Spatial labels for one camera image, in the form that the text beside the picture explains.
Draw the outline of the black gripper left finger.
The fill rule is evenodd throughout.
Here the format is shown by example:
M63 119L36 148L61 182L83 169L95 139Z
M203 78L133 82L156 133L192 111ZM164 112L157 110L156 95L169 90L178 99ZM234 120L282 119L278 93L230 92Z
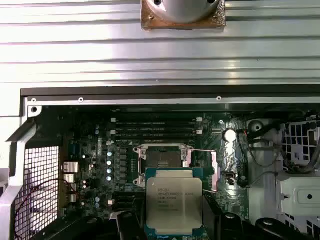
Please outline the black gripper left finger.
M144 194L84 195L69 205L79 221L73 240L146 240Z

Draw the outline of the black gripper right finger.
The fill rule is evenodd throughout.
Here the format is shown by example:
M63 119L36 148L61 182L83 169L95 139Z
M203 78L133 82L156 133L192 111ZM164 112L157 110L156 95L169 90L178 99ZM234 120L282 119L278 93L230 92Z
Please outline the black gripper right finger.
M308 236L274 218L255 224L237 214L223 212L212 193L203 194L203 225L210 240L307 240Z

